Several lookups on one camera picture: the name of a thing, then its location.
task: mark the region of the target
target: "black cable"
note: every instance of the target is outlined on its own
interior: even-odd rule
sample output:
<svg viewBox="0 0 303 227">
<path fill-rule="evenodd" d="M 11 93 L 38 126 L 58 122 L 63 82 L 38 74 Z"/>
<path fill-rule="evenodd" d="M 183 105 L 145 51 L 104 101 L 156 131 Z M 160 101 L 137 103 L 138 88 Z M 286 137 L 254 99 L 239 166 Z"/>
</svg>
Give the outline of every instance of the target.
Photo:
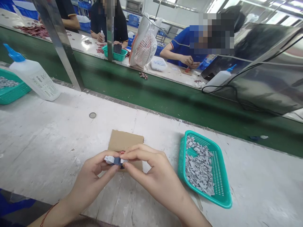
<svg viewBox="0 0 303 227">
<path fill-rule="evenodd" d="M 143 12 L 142 13 L 144 13 L 144 11 L 145 11 L 145 0 L 144 0 L 144 8 L 143 8 Z"/>
<path fill-rule="evenodd" d="M 273 56 L 267 58 L 267 59 L 265 60 L 265 62 L 270 61 L 270 60 L 274 59 L 275 57 L 279 56 L 280 54 L 282 54 L 283 52 L 285 52 L 286 50 L 288 50 L 289 48 L 291 48 L 293 45 L 295 45 L 297 42 L 299 42 L 301 39 L 303 39 L 303 36 L 300 37 L 298 40 L 296 40 L 296 41 L 295 41 L 294 43 L 292 43 L 291 45 L 289 45 L 289 46 L 288 46 L 286 49 L 284 49 L 283 51 L 281 51 L 281 52 L 279 52 L 279 53 L 277 53 L 277 54 L 275 54 L 275 55 L 273 55 Z M 231 80 L 229 80 L 226 84 L 224 84 L 224 85 L 222 85 L 222 86 L 213 86 L 213 85 L 207 86 L 207 84 L 206 84 L 206 86 L 203 87 L 201 91 L 202 91 L 203 94 L 211 94 L 211 93 L 220 91 L 220 90 L 222 90 L 223 88 L 231 87 L 231 88 L 235 91 L 235 98 L 236 98 L 237 102 L 239 103 L 239 105 L 240 105 L 244 110 L 264 111 L 264 112 L 271 112 L 271 113 L 274 113 L 274 114 L 281 115 L 281 114 L 279 114 L 279 113 L 277 113 L 277 112 L 274 112 L 274 111 L 271 111 L 271 110 L 268 110 L 268 109 L 264 109 L 264 108 L 258 107 L 258 106 L 255 105 L 254 103 L 252 103 L 252 102 L 250 102 L 250 101 L 247 101 L 247 100 L 246 100 L 246 102 L 249 102 L 251 105 L 253 105 L 253 106 L 255 107 L 255 109 L 246 109 L 246 108 L 244 108 L 243 104 L 240 102 L 240 99 L 239 99 L 239 97 L 238 97 L 238 90 L 237 90 L 234 86 L 229 85 L 230 82 L 231 82 L 232 80 L 234 80 L 236 77 L 238 77 L 238 76 L 241 75 L 242 73 L 245 73 L 245 72 L 251 70 L 252 68 L 255 68 L 255 67 L 260 66 L 260 65 L 262 65 L 262 64 L 263 64 L 263 63 L 257 63 L 257 64 L 254 64 L 254 65 L 249 66 L 248 68 L 246 68 L 246 69 L 243 70 L 242 72 L 240 72 L 240 73 L 238 73 L 237 75 L 235 75 Z M 203 90 L 204 90 L 206 87 L 217 87 L 217 88 L 220 88 L 220 89 L 215 90 L 215 91 L 211 91 L 211 92 L 205 92 L 205 91 L 203 91 Z"/>
</svg>

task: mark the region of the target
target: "white workbench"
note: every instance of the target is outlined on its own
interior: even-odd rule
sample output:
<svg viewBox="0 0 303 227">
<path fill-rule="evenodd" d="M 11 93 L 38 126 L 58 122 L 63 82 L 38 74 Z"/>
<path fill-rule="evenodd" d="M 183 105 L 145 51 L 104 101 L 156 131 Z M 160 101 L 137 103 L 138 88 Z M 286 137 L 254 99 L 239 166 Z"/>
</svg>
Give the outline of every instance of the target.
<svg viewBox="0 0 303 227">
<path fill-rule="evenodd" d="M 5 9 L 0 9 L 0 26 L 2 25 L 7 28 L 21 32 L 20 29 L 14 29 L 13 27 L 14 26 L 32 26 L 31 25 L 32 22 L 34 22 L 34 20 L 31 18 L 23 17 L 23 20 L 21 20 L 17 14 L 9 12 Z M 96 39 L 93 39 L 91 37 L 81 35 L 81 34 L 78 34 L 75 32 L 70 32 L 70 31 L 67 31 L 67 32 L 68 32 L 68 34 L 71 34 L 71 36 L 68 36 L 68 38 L 69 38 L 71 47 L 74 50 L 78 50 L 80 52 L 84 52 L 86 54 L 94 55 L 96 57 L 105 59 L 104 54 L 97 53 L 96 49 L 98 49 L 99 46 L 96 43 L 100 44 L 100 42 L 97 42 Z M 46 40 L 51 42 L 51 39 L 49 37 L 47 37 Z M 92 43 L 86 44 L 84 42 L 85 40 L 89 40 Z M 129 61 L 128 58 L 125 58 L 121 62 L 121 64 L 126 67 L 129 67 L 128 61 Z M 195 80 L 201 80 L 202 82 L 207 83 L 207 80 L 204 80 L 202 78 L 202 76 L 198 76 L 201 73 L 200 70 L 192 70 L 192 76 L 190 76 L 190 75 L 181 73 L 181 71 L 180 71 L 181 67 L 171 64 L 169 62 L 167 62 L 167 68 L 164 72 L 152 70 L 149 63 L 147 64 L 146 67 L 147 68 L 145 68 L 145 70 L 147 70 L 147 72 L 150 74 L 153 74 L 155 76 L 160 76 L 160 77 L 163 77 L 163 78 L 166 78 L 166 79 L 169 79 L 174 82 L 181 83 L 181 84 L 184 84 L 187 86 L 196 87 Z M 139 66 L 134 66 L 134 68 L 139 69 L 140 71 L 143 70 Z"/>
<path fill-rule="evenodd" d="M 303 226 L 302 159 L 57 86 L 62 94 L 53 102 L 30 92 L 0 106 L 0 188 L 55 204 L 71 190 L 83 162 L 107 149 L 112 129 L 144 136 L 177 170 L 180 138 L 193 130 L 220 146 L 229 178 L 229 210 L 196 201 L 191 192 L 214 227 Z M 121 227 L 180 226 L 128 173 L 117 173 L 84 214 Z"/>
</svg>

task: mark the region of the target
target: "teal plastic basket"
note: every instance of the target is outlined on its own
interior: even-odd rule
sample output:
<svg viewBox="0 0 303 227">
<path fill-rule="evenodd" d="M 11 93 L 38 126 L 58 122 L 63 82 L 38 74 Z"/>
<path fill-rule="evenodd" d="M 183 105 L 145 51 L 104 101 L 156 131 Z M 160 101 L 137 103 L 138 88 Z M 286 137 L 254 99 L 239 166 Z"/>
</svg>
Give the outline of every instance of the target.
<svg viewBox="0 0 303 227">
<path fill-rule="evenodd" d="M 10 71 L 0 68 L 0 76 L 3 76 L 8 80 L 13 80 L 20 83 L 14 87 L 5 87 L 0 89 L 0 105 L 10 104 L 31 90 L 31 88 L 27 86 L 26 83 L 24 83 L 18 76 L 16 76 L 16 74 Z"/>
<path fill-rule="evenodd" d="M 209 196 L 206 193 L 200 191 L 195 186 L 193 186 L 186 178 L 185 175 L 185 155 L 191 155 L 196 157 L 198 154 L 193 148 L 186 149 L 186 140 L 187 136 L 194 137 L 195 142 L 199 142 L 203 146 L 207 146 L 209 151 L 213 153 L 213 157 L 211 157 L 211 166 L 212 166 L 212 174 L 214 179 L 214 192 L 215 195 Z M 184 137 L 181 139 L 180 143 L 180 153 L 179 153 L 179 165 L 178 165 L 178 176 L 184 181 L 193 191 L 198 193 L 199 195 L 207 198 L 213 203 L 225 208 L 229 209 L 232 207 L 232 199 L 229 189 L 229 183 L 227 178 L 227 173 L 225 169 L 225 164 L 223 160 L 223 155 L 220 147 L 210 139 L 196 133 L 193 131 L 186 131 Z"/>
<path fill-rule="evenodd" d="M 102 50 L 104 51 L 105 57 L 108 57 L 107 45 L 102 47 Z M 127 50 L 122 49 L 121 54 L 114 53 L 114 59 L 117 61 L 123 61 L 126 54 L 127 54 Z"/>
</svg>

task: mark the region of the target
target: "white fan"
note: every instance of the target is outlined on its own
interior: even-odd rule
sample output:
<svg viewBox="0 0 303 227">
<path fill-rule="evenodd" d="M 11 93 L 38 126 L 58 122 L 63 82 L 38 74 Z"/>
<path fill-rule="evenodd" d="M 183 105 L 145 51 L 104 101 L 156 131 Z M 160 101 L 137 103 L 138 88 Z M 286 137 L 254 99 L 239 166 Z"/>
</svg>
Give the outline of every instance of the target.
<svg viewBox="0 0 303 227">
<path fill-rule="evenodd" d="M 141 68 L 145 68 L 157 50 L 157 40 L 155 36 L 159 30 L 158 27 L 162 23 L 162 18 L 159 18 L 153 23 L 151 23 L 148 18 L 148 14 L 144 13 L 138 28 L 138 33 L 132 44 L 129 57 L 130 66 L 138 65 Z"/>
</svg>

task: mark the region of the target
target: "blue bottle cap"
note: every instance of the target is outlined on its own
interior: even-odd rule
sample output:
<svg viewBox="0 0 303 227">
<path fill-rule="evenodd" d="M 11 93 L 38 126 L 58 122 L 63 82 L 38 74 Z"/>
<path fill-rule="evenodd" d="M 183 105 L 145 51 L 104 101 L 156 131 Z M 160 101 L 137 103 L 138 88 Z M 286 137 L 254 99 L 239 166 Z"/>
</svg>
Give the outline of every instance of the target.
<svg viewBox="0 0 303 227">
<path fill-rule="evenodd" d="M 9 45 L 3 44 L 7 50 L 9 51 L 9 56 L 15 61 L 15 62 L 21 62 L 25 61 L 25 58 L 23 57 L 22 54 L 14 51 Z"/>
<path fill-rule="evenodd" d="M 237 64 L 235 64 L 234 66 L 230 67 L 230 68 L 227 69 L 226 71 L 231 72 L 231 71 L 234 69 L 234 67 L 235 67 L 236 65 L 237 65 Z"/>
</svg>

